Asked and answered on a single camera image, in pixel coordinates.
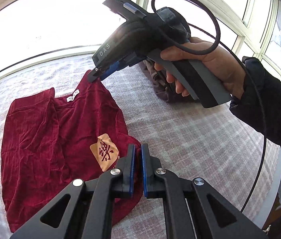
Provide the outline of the person's right hand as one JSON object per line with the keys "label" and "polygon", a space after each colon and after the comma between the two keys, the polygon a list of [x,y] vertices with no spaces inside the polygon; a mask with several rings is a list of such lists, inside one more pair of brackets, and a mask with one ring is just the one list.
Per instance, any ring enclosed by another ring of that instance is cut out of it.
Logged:
{"label": "person's right hand", "polygon": [[[190,42],[183,44],[183,46],[191,50],[202,51],[209,48],[211,43],[197,37],[192,37]],[[225,89],[232,96],[241,99],[244,94],[243,83],[246,73],[237,60],[222,47],[218,46],[207,55],[193,55],[172,46],[163,50],[160,57],[166,61],[179,61],[183,59],[202,61],[203,64],[222,81]],[[182,94],[183,97],[190,95],[183,84],[168,71],[166,72],[166,80],[168,83],[175,83],[177,94]]]}

